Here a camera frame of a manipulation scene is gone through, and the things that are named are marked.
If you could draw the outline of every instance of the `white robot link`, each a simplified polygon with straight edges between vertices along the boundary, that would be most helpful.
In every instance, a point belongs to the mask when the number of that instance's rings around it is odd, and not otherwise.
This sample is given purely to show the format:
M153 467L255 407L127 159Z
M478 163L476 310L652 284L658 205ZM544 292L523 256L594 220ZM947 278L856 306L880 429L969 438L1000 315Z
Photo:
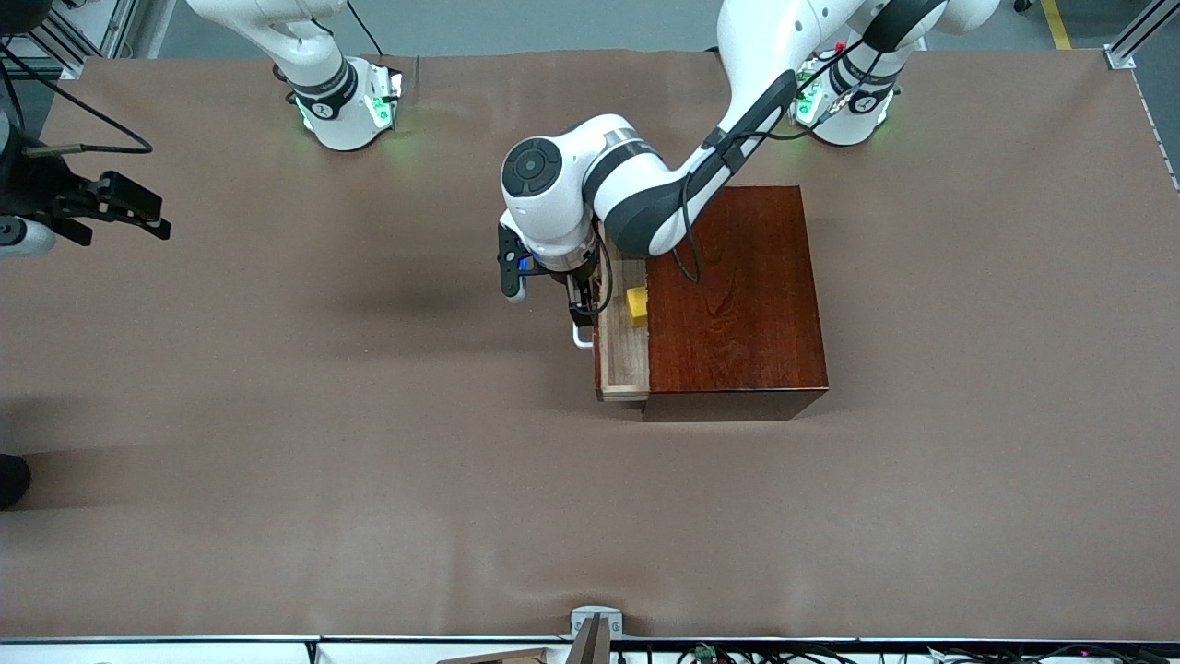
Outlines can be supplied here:
M594 217L602 219L623 255L671 250L792 109L802 116L805 133L834 144L864 140L884 118L897 75L918 39L935 27L950 33L972 29L997 5L998 0L725 0L717 50L729 79L729 107L683 165L669 169L617 114L590 118L559 136L527 138L509 151L500 172L507 204L499 226L502 291L510 301L523 301L525 277L551 274L566 283L575 326L590 324L611 285L604 284L601 300L595 297L597 265L609 267L609 261L603 259ZM815 72L815 85L805 86L812 99L805 116L805 104L795 105L798 72L844 25L856 31L856 44Z
M303 124L324 146L356 150L393 127L401 72L346 58L320 19L347 0L189 0L201 17L262 48L295 92Z

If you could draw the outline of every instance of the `wooden box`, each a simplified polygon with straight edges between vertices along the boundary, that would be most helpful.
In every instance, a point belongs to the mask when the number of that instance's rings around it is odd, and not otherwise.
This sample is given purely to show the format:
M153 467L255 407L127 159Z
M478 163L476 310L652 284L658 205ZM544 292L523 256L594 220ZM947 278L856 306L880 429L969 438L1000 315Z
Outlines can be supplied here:
M595 335L598 397L642 402L645 421L794 418L828 388L799 188L726 188L693 231L696 284L670 254L614 257ZM688 242L677 251L693 270ZM627 289L644 283L648 326L634 327Z

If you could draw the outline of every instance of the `brown table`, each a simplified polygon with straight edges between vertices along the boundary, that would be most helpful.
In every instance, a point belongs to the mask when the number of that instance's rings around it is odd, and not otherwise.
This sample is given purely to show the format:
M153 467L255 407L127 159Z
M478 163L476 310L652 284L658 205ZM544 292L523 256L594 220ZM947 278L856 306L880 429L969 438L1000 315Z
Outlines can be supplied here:
M332 153L264 60L92 61L155 155L160 243L4 263L4 635L1175 638L1180 199L1097 52L918 53L800 183L832 390L799 420L601 405L557 287L506 303L498 164L620 111L670 162L712 54L424 59L401 130ZM114 139L58 103L53 140Z

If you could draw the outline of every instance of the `yellow line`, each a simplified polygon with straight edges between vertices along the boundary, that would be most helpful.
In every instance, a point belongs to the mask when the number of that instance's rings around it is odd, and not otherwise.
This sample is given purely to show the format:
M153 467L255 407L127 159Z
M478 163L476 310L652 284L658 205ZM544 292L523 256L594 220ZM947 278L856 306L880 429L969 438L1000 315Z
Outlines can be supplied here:
M1061 22L1061 11L1057 9L1057 0L1041 0L1041 7L1044 9L1044 20L1049 21L1049 32L1053 33L1053 45L1058 51L1071 50L1073 45L1069 44L1069 35L1066 34L1066 24Z

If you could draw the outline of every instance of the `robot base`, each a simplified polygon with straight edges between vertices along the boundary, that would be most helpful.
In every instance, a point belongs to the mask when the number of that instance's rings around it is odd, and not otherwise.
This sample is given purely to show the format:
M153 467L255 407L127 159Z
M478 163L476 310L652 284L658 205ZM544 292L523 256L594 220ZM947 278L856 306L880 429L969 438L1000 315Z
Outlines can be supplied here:
M333 119L316 114L316 104L296 106L303 113L303 126L315 133L324 146L350 151L368 145L379 133L393 129L401 97L401 72L374 65L362 58L346 58L358 75L356 92Z

